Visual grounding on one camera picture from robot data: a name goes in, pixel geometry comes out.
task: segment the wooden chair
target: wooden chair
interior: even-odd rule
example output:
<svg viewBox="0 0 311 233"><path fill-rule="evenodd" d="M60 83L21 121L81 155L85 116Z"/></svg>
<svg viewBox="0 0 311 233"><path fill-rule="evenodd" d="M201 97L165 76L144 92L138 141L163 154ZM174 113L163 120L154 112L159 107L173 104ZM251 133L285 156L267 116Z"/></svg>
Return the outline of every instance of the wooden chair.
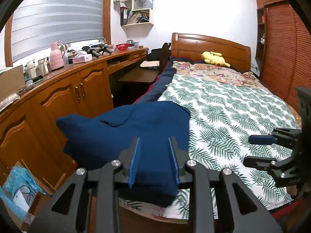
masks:
<svg viewBox="0 0 311 233"><path fill-rule="evenodd" d="M158 74L162 74L169 57L169 47L168 43L164 43L161 50L161 57L160 57L160 65L158 70L149 70L149 69L142 69L139 66L128 72L118 81L124 82L141 82L141 83L152 83L158 76Z"/></svg>

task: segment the blue plastic wrap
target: blue plastic wrap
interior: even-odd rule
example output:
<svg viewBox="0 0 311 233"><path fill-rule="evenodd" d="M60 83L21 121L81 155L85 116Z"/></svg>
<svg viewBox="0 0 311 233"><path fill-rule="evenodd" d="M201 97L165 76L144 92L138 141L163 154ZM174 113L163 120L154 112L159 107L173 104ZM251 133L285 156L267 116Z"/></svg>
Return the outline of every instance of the blue plastic wrap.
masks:
<svg viewBox="0 0 311 233"><path fill-rule="evenodd" d="M46 194L42 188L35 182L34 178L31 176L30 172L21 166L14 166L10 171L7 180L3 185L3 189L11 194L13 198L17 190L21 186L28 186L34 194L41 192Z"/></svg>
<svg viewBox="0 0 311 233"><path fill-rule="evenodd" d="M17 206L2 190L0 186L0 198L3 200L4 204L21 220L24 221L27 215L27 212L22 210Z"/></svg>

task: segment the white wall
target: white wall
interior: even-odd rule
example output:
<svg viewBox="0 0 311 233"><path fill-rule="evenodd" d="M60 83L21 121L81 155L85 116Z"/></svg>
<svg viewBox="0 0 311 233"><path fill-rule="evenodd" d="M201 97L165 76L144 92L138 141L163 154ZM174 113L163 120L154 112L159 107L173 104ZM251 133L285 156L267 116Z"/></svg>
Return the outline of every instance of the white wall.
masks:
<svg viewBox="0 0 311 233"><path fill-rule="evenodd" d="M5 27L0 33L0 68L5 67L5 59L4 59L4 31Z"/></svg>
<svg viewBox="0 0 311 233"><path fill-rule="evenodd" d="M151 51L171 42L173 32L207 35L250 46L252 65L257 66L256 0L155 0L154 13L154 26L122 28L120 4L111 0L112 44L133 39Z"/></svg>

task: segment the silver bolt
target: silver bolt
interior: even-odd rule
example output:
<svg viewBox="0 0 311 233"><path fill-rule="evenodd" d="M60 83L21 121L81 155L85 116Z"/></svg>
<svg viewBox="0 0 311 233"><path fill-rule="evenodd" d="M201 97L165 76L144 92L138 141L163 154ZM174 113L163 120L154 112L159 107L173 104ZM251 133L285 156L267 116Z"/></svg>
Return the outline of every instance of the silver bolt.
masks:
<svg viewBox="0 0 311 233"><path fill-rule="evenodd" d="M77 175L83 175L85 174L85 169L83 168L79 168L77 171L76 171Z"/></svg>
<svg viewBox="0 0 311 233"><path fill-rule="evenodd" d="M121 165L121 162L120 162L120 160L113 160L113 161L111 162L111 164L112 164L113 166L119 166L119 165Z"/></svg>
<svg viewBox="0 0 311 233"><path fill-rule="evenodd" d="M197 163L196 163L196 161L195 160L188 160L187 161L187 164L188 164L188 166L195 166Z"/></svg>
<svg viewBox="0 0 311 233"><path fill-rule="evenodd" d="M222 171L226 175L230 175L232 173L231 169L229 169L229 168L224 168Z"/></svg>

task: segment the black bag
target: black bag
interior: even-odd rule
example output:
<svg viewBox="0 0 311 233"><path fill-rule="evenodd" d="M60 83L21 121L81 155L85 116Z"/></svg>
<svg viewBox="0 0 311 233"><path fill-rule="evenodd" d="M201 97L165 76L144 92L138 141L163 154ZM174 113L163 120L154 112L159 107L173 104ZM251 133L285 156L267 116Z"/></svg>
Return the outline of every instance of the black bag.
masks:
<svg viewBox="0 0 311 233"><path fill-rule="evenodd" d="M162 48L159 48L159 49L153 49L151 50L151 53L149 53L147 55L147 61L156 61L156 60L160 60L160 57L161 57L161 50ZM168 56L168 61L169 61L169 57L170 55L172 54L172 51L169 50L169 56Z"/></svg>

